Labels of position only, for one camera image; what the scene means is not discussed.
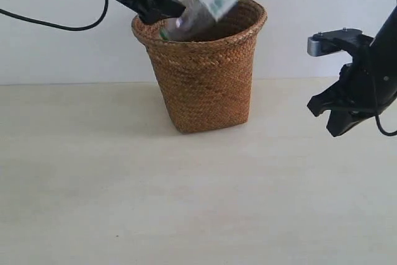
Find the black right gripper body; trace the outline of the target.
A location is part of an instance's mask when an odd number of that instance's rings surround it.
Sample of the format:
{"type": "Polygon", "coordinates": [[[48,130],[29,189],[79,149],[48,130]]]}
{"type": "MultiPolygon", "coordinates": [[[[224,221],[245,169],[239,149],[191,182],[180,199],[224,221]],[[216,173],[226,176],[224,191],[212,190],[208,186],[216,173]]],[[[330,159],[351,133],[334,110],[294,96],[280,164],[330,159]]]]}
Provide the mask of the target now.
{"type": "Polygon", "coordinates": [[[352,57],[352,64],[339,77],[338,112],[381,112],[383,105],[376,91],[378,64],[383,45],[377,38],[337,38],[338,46],[352,57]]]}

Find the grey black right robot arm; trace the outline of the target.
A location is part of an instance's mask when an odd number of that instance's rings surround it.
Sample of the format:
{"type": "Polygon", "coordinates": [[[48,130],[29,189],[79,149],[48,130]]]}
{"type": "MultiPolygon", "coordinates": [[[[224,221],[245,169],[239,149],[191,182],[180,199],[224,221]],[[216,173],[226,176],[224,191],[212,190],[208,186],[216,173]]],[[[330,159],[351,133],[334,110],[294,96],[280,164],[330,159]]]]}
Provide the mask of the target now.
{"type": "Polygon", "coordinates": [[[339,137],[370,118],[388,137],[380,115],[396,100],[396,11],[393,10],[376,36],[359,29],[343,28],[318,32],[307,40],[307,53],[312,57],[337,52],[348,53],[352,60],[343,65],[338,80],[307,104],[318,117],[329,111],[327,130],[339,137]]]}

